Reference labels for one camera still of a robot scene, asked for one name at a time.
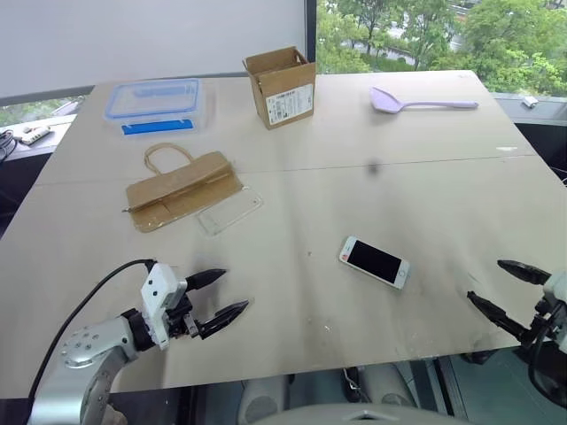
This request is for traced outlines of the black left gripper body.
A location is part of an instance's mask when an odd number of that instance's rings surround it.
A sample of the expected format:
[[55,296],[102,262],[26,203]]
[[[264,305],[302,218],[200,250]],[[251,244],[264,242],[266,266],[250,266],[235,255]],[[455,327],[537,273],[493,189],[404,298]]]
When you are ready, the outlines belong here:
[[203,337],[202,326],[192,316],[192,310],[193,304],[187,294],[183,294],[174,307],[166,310],[167,335],[170,338]]

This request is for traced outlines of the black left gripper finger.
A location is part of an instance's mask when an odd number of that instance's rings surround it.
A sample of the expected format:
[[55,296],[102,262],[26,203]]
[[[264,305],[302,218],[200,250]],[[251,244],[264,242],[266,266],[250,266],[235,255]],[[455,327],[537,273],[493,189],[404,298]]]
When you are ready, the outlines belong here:
[[197,321],[198,335],[202,340],[218,333],[231,324],[249,305],[248,300],[236,302],[218,311],[213,318],[201,322]]
[[185,278],[186,291],[200,290],[214,283],[227,273],[226,269],[212,268],[204,270]]

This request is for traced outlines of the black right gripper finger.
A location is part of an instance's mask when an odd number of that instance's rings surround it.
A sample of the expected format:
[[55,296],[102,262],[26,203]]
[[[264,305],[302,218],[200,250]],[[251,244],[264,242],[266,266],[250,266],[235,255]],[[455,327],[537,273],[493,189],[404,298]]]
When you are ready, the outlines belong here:
[[478,296],[474,291],[467,292],[467,299],[494,325],[512,335],[520,344],[531,344],[533,331],[510,319],[506,312],[491,301]]
[[532,285],[543,286],[551,276],[550,273],[535,266],[511,259],[498,259],[497,265],[517,279]]

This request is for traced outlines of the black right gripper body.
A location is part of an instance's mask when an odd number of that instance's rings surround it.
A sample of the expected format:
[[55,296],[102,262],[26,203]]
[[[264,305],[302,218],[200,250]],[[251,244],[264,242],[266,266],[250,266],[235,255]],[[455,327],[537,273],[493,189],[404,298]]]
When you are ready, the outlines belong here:
[[555,343],[557,349],[566,353],[566,303],[543,297],[535,306],[536,314],[530,328],[521,337],[521,345],[530,348],[539,336]]

